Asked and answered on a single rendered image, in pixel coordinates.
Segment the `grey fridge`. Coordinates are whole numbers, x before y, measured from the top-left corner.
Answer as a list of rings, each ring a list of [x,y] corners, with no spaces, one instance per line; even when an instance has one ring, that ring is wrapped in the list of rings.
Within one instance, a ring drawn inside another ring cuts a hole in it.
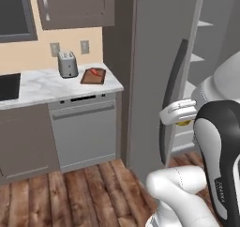
[[[187,77],[177,99],[188,96],[188,90],[197,86],[217,68],[225,50],[225,35],[234,7],[239,0],[202,0],[200,18],[193,41]],[[131,92],[132,43],[136,0],[114,0],[114,25],[103,30],[103,61],[124,86],[120,93],[121,145],[119,156],[128,166],[128,119]],[[174,127],[166,127],[165,154],[167,159],[178,146]]]

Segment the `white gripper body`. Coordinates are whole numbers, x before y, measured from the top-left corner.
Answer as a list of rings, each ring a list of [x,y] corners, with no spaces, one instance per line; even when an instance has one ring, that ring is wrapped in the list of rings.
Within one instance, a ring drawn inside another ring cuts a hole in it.
[[[196,114],[196,101],[192,99],[182,99],[165,107],[159,113],[159,117],[164,125],[172,125],[178,122],[192,120]]]

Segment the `brown cutting board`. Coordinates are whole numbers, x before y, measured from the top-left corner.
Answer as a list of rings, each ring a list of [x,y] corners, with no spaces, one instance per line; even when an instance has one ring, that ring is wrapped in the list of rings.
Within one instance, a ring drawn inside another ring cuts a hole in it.
[[[104,84],[106,70],[104,68],[93,68],[95,69],[101,77],[94,75],[91,71],[91,68],[87,69],[81,79],[81,84]]]

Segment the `grey upper cupboard door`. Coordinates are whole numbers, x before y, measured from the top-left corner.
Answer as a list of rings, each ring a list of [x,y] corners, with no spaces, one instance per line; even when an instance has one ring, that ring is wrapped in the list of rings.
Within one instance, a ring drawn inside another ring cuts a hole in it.
[[[43,1],[37,5],[44,30],[114,25],[114,0],[48,0],[49,22]]]

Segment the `silver toaster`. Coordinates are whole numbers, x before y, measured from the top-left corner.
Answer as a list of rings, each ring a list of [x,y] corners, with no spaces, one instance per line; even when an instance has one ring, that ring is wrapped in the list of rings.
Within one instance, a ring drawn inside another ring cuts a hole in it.
[[[73,52],[59,52],[57,60],[59,74],[62,78],[75,78],[79,75],[76,57]]]

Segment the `grey dishwasher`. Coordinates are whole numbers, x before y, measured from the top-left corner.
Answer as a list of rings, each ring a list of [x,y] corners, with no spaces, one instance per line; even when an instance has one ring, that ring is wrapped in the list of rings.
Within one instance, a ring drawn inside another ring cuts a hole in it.
[[[114,109],[53,119],[53,113],[82,106],[113,104]],[[116,96],[114,93],[59,100],[48,104],[62,173],[115,159]]]

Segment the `grey wall outlet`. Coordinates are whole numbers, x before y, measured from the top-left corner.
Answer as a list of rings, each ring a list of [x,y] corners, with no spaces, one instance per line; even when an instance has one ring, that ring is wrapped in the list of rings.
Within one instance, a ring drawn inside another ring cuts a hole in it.
[[[58,42],[51,43],[50,48],[51,48],[52,57],[56,57],[60,52],[60,44]]]
[[[82,40],[81,41],[81,53],[82,54],[89,54],[90,53],[89,41],[88,40]]]

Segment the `black sink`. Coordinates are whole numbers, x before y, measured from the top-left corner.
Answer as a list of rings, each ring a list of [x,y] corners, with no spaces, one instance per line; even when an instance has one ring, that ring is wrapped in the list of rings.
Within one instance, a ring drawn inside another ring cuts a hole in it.
[[[0,75],[0,101],[19,97],[20,80],[20,73]]]

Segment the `grey lower cupboard door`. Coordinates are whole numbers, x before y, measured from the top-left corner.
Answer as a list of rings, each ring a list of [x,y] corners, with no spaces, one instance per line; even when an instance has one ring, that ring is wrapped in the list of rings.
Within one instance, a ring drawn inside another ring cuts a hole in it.
[[[48,165],[32,174],[6,179]],[[48,106],[0,110],[0,185],[59,170]]]

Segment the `grey cupboard door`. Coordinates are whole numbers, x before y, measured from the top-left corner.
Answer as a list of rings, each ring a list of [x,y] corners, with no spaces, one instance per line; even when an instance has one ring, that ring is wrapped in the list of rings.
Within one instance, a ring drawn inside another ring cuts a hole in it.
[[[48,165],[32,174],[6,179]],[[0,110],[0,185],[59,170],[48,106]]]
[[[114,0],[48,0],[49,22],[43,1],[37,5],[44,30],[114,25]]]

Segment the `grey framed window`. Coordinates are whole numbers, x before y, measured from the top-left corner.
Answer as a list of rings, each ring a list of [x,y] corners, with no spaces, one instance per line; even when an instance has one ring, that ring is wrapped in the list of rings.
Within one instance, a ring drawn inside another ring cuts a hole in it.
[[[0,43],[38,39],[30,0],[0,0]]]

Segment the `grey fridge door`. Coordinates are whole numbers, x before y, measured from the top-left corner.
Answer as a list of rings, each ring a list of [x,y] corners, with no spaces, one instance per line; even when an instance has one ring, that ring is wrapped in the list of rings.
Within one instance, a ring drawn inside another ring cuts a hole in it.
[[[162,167],[159,112],[181,42],[187,53],[172,97],[186,81],[203,0],[136,0],[133,25],[127,166],[142,181]]]

